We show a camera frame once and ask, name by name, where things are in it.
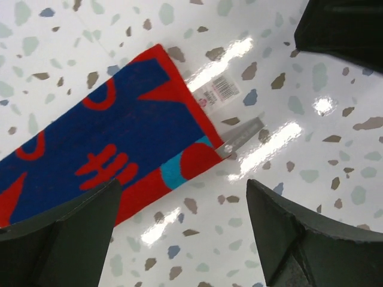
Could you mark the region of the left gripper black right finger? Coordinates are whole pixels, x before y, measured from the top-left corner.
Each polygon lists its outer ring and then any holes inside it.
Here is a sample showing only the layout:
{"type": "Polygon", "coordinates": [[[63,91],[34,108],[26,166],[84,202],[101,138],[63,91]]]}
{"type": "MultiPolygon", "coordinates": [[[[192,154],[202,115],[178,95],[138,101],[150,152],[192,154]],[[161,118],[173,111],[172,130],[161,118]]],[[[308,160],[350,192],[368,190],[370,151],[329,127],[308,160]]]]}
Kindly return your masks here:
{"type": "Polygon", "coordinates": [[[266,286],[382,286],[382,234],[325,217],[247,182],[266,286]]]}

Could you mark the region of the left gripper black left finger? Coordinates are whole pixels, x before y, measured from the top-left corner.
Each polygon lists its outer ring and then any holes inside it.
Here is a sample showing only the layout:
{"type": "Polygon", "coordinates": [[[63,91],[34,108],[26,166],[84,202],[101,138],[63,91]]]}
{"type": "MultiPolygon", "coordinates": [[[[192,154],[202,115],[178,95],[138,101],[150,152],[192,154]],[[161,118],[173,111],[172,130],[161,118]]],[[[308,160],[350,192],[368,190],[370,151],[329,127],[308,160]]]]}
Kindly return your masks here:
{"type": "Polygon", "coordinates": [[[1,229],[1,286],[98,286],[121,194],[114,179],[1,229]]]}

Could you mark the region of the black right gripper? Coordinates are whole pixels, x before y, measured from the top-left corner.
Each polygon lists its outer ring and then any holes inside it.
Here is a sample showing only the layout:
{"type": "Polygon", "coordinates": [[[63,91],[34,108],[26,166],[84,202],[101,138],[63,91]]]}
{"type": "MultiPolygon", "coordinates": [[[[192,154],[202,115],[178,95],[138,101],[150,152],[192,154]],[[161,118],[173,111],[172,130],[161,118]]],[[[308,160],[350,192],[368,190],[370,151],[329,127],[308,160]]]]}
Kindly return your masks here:
{"type": "Polygon", "coordinates": [[[382,73],[382,1],[309,1],[294,33],[299,51],[382,73]]]}

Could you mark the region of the red patterned towel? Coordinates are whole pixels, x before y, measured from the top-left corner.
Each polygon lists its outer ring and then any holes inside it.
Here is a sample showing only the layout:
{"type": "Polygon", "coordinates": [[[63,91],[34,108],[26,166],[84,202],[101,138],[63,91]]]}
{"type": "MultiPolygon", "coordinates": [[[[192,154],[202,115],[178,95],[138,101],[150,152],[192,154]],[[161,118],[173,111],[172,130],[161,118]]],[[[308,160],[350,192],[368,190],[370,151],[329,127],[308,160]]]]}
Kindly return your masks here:
{"type": "Polygon", "coordinates": [[[135,57],[1,161],[1,226],[116,179],[121,223],[230,157],[263,128],[222,139],[161,45],[135,57]]]}

